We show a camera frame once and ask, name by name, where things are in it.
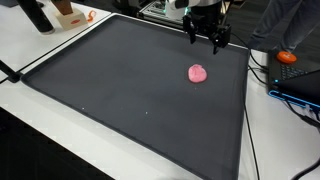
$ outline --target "orange object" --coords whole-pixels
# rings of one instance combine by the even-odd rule
[[[90,12],[89,12],[89,14],[88,14],[88,22],[92,22],[93,21],[93,18],[96,16],[96,12],[94,11],[94,10],[91,10]]]
[[[286,63],[286,64],[292,64],[297,61],[297,57],[289,52],[281,51],[277,55],[277,59],[280,62]]]

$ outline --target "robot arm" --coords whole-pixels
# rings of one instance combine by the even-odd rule
[[[214,45],[213,54],[230,42],[231,26],[221,20],[221,0],[166,0],[172,9],[191,7],[183,17],[183,30],[189,34],[190,43],[196,41],[196,34],[209,38]]]

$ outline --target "table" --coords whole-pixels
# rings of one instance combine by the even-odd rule
[[[0,6],[0,60],[14,71],[20,70],[111,14],[107,11],[72,3],[72,7],[78,8],[86,16],[91,10],[96,11],[97,15],[88,25],[64,31],[54,16],[54,12],[57,11],[55,6],[49,0],[40,0],[40,2],[44,3],[42,10],[55,28],[55,32],[51,35],[41,35],[20,6],[13,8]],[[3,72],[0,72],[0,81],[6,77]]]
[[[29,71],[77,38],[22,72]],[[266,54],[262,52],[253,51],[253,56],[261,63],[266,61]],[[21,82],[12,84],[5,81],[0,84],[0,106],[115,179],[199,179]],[[269,97],[264,85],[251,73],[248,76],[247,108],[262,180],[290,179],[318,159],[319,132],[299,120],[281,101]],[[256,180],[248,129],[244,122],[239,180]],[[319,176],[320,169],[317,169],[305,179],[315,180]]]

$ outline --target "wooden block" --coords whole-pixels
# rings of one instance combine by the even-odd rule
[[[60,25],[64,30],[70,30],[84,24],[88,24],[87,19],[83,12],[73,8],[73,13],[68,15],[62,15],[60,12],[55,13],[56,18],[58,19]]]

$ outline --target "white surface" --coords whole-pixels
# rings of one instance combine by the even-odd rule
[[[261,52],[253,53],[258,61],[266,58]],[[171,161],[21,82],[0,84],[0,106],[115,179],[198,179]],[[318,131],[299,120],[282,102],[269,97],[265,87],[251,73],[248,77],[247,107],[262,180],[290,179],[320,156]],[[256,180],[244,122],[239,179]],[[304,179],[316,180],[318,177],[320,169]]]
[[[55,6],[49,0],[40,1],[45,4],[42,10],[55,28],[55,32],[51,35],[41,35],[20,6],[13,8],[0,6],[0,60],[15,71],[20,70],[61,43],[85,30],[88,26],[110,15],[110,12],[107,11],[73,3],[72,7],[76,7],[82,11],[86,18],[91,10],[96,11],[97,15],[93,22],[88,25],[64,31],[54,16],[54,12],[57,11]],[[0,81],[6,77],[0,71]]]

